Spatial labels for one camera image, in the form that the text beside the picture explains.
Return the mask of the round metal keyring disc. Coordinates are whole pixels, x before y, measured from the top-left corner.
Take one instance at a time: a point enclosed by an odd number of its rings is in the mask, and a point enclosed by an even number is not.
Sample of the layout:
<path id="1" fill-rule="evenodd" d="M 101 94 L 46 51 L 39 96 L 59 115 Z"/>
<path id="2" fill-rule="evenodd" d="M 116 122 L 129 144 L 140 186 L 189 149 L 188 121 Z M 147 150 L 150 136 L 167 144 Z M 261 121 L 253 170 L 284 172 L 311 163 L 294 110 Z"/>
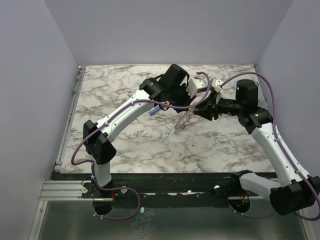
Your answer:
<path id="1" fill-rule="evenodd" d="M 193 110 L 189 109 L 186 111 L 179 120 L 174 124 L 174 133 L 177 133 L 181 130 L 183 130 L 187 124 L 190 122 L 190 119 L 193 115 Z"/>

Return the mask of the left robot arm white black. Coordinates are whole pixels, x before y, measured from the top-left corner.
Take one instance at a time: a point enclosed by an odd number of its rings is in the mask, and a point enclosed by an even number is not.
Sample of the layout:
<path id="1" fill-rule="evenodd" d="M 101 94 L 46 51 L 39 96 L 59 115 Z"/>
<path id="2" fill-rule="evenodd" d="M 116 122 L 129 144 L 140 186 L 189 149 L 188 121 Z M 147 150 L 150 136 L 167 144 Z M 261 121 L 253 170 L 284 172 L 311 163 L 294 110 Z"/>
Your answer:
<path id="1" fill-rule="evenodd" d="M 145 79 L 138 90 L 114 112 L 97 122 L 88 120 L 83 125 L 86 152 L 93 158 L 96 182 L 93 191 L 97 196 L 106 197 L 111 190 L 110 161 L 117 150 L 112 145 L 116 137 L 143 113 L 153 109 L 159 102 L 186 107 L 194 97 L 187 93 L 190 75 L 177 64 L 172 64 L 164 74 Z"/>

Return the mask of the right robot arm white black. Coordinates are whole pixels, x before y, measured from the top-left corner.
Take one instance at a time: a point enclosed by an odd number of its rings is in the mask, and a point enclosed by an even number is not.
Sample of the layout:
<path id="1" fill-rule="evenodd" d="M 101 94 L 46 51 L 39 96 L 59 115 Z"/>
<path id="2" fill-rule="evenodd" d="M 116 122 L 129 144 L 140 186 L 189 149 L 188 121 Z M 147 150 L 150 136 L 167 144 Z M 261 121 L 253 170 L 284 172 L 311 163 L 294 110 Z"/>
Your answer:
<path id="1" fill-rule="evenodd" d="M 253 80 L 241 79 L 236 83 L 235 99 L 223 98 L 221 80 L 212 85 L 208 99 L 194 111 L 207 120 L 217 120 L 226 114 L 237 116 L 239 123 L 260 145 L 270 161 L 278 181 L 269 180 L 250 170 L 242 170 L 231 176 L 229 189 L 240 196 L 253 192 L 270 201 L 280 215 L 312 206 L 315 195 L 320 193 L 319 176 L 311 176 L 282 142 L 269 111 L 258 105 L 259 87 Z"/>

